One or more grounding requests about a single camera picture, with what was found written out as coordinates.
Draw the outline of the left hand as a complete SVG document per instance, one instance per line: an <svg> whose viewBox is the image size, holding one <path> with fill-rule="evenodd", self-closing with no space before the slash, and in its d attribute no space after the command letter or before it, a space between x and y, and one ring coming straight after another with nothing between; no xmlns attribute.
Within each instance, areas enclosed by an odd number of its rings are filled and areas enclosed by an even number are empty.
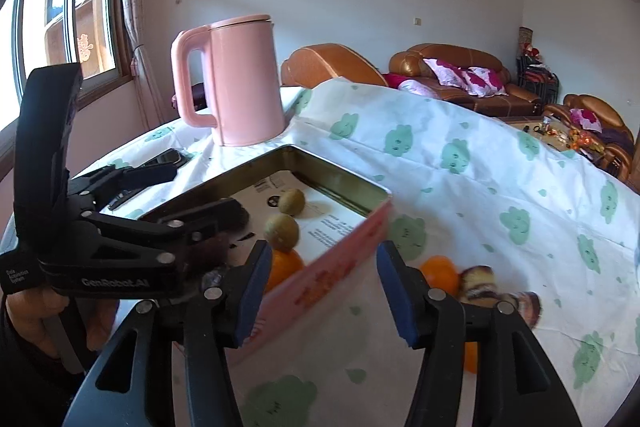
<svg viewBox="0 0 640 427"><path fill-rule="evenodd" d="M58 358L60 352L43 321L56 317L69 304L70 298L58 295L50 287L27 289L6 299L9 319L17 334L51 358ZM118 308L118 300L94 302L86 320L87 348L90 351L99 351L110 338Z"/></svg>

